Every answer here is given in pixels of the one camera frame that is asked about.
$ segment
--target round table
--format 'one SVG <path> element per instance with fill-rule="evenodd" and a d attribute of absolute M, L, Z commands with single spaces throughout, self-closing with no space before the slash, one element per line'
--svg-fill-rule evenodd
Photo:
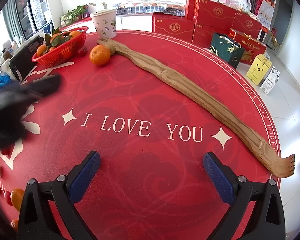
<path fill-rule="evenodd" d="M 87 35 L 86 47 L 98 36 Z M 118 31 L 115 40 L 179 71 L 226 105 L 263 136 L 280 156 L 273 121 L 248 82 L 219 58 L 164 35 Z M 202 166 L 214 152 L 237 175 L 265 182 L 270 172 L 239 138 L 205 109 L 129 59 L 114 55 L 101 67 L 89 56 L 46 69 L 36 66 L 23 83 L 59 73 L 55 95 L 32 104 L 22 122 L 31 140 L 0 154 L 7 191 L 25 189 L 30 178 L 54 180 L 79 164 L 90 150 L 101 167 L 75 206 L 98 239 L 206 239 L 228 205 L 221 201 Z M 10 219 L 18 212 L 0 205 Z M 234 239 L 251 215 L 250 203 Z M 53 213 L 56 207 L 52 204 Z M 59 216 L 56 221 L 69 237 Z"/>

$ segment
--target yellow box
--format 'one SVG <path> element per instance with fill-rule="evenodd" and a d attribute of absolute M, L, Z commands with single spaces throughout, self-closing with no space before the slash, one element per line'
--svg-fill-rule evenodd
<path fill-rule="evenodd" d="M 271 68 L 272 62 L 268 60 L 263 54 L 259 54 L 254 59 L 246 76 L 251 79 L 253 83 L 259 85 L 263 77 L 266 75 L 269 68 Z"/>

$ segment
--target green gift bag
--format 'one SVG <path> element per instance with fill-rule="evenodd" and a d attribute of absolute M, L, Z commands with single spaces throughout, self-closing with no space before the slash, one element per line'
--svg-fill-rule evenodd
<path fill-rule="evenodd" d="M 237 68 L 244 48 L 227 35 L 214 33 L 209 52 L 228 62 L 230 66 Z"/>

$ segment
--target tangerine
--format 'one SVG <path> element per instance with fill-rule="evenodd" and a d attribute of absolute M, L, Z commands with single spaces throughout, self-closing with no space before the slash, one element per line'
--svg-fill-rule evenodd
<path fill-rule="evenodd" d="M 110 50 L 105 45 L 97 45 L 91 51 L 89 55 L 90 61 L 97 65 L 101 66 L 109 61 L 111 57 Z"/>
<path fill-rule="evenodd" d="M 69 36 L 70 36 L 70 39 L 73 39 L 74 37 L 78 36 L 81 32 L 79 31 L 72 31 L 70 32 Z"/>
<path fill-rule="evenodd" d="M 22 204 L 22 199 L 24 196 L 25 192 L 21 188 L 15 188 L 12 190 L 10 199 L 12 205 L 20 212 L 21 204 Z"/>
<path fill-rule="evenodd" d="M 14 220 L 11 221 L 11 227 L 16 232 L 18 232 L 18 226 L 19 226 L 19 220 L 18 219 L 14 219 Z"/>
<path fill-rule="evenodd" d="M 56 34 L 53 34 L 52 37 L 50 38 L 50 44 L 52 44 L 52 41 L 54 40 L 55 37 L 61 35 L 61 33 L 56 33 Z"/>
<path fill-rule="evenodd" d="M 47 50 L 47 45 L 42 44 L 37 48 L 37 57 L 40 57 Z"/>

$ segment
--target plastic bag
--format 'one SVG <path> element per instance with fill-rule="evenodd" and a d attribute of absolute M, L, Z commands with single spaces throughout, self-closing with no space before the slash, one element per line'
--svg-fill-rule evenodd
<path fill-rule="evenodd" d="M 244 13 L 248 13 L 251 10 L 250 0 L 227 0 L 226 6 Z"/>

